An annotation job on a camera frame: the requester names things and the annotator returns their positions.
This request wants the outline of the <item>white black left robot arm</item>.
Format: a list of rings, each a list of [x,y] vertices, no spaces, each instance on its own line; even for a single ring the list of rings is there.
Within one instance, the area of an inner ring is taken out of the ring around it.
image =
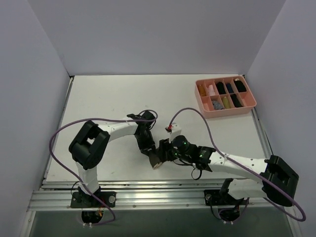
[[[97,180],[97,165],[103,158],[109,142],[127,135],[136,138],[138,148],[144,155],[155,153],[156,147],[151,134],[155,116],[151,112],[141,115],[129,114],[123,120],[96,124],[89,120],[84,123],[69,146],[69,152],[76,162],[81,179],[82,202],[88,207],[99,203],[100,186]]]

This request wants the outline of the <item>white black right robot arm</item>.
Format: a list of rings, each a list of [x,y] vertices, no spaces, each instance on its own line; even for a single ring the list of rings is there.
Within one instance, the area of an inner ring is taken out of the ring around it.
[[[293,205],[299,175],[280,157],[255,159],[218,152],[215,148],[197,146],[185,136],[177,136],[172,142],[160,140],[156,153],[162,162],[180,159],[198,170],[225,172],[258,183],[261,187],[255,197],[290,207]]]

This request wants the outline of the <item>brown underwear cream waistband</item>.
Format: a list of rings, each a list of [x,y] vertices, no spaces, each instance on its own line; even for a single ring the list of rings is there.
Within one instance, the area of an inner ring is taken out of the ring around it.
[[[153,168],[153,170],[158,169],[162,165],[162,161],[160,160],[158,155],[154,153],[153,151],[149,152],[148,157],[149,157],[150,165]]]

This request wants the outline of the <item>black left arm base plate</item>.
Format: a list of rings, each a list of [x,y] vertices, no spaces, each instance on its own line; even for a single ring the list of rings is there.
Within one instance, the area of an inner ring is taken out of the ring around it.
[[[103,203],[108,207],[115,207],[116,205],[116,192],[100,191],[95,194]],[[72,194],[71,208],[99,208],[104,207],[102,203],[96,200],[93,196],[84,193],[83,191],[77,191]]]

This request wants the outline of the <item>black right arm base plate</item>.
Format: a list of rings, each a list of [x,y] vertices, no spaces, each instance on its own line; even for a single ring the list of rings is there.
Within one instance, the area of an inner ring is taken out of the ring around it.
[[[235,199],[228,193],[220,193],[219,189],[208,189],[203,192],[205,205],[207,206],[237,206],[246,204],[246,199]]]

